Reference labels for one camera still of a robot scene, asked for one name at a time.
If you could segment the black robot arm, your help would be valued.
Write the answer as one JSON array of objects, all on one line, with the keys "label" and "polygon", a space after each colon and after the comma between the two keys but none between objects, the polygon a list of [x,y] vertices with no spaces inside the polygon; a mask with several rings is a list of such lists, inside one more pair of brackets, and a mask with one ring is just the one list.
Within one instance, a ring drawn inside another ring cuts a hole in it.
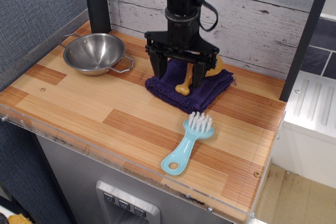
[{"label": "black robot arm", "polygon": [[169,58],[185,61],[192,66],[192,85],[198,88],[207,71],[215,69],[219,49],[200,36],[201,8],[216,9],[205,0],[166,0],[166,31],[148,31],[146,51],[154,75],[162,79]]}]

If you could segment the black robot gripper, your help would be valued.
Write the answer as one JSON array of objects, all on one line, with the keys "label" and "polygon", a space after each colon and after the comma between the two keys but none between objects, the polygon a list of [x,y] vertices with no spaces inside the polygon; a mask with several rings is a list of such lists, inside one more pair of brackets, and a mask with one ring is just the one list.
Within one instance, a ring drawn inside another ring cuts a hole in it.
[{"label": "black robot gripper", "polygon": [[192,85],[201,86],[207,70],[216,67],[219,49],[200,36],[200,27],[195,19],[177,23],[169,20],[167,31],[147,31],[146,51],[154,75],[162,79],[167,70],[168,57],[196,63],[193,66]]}]

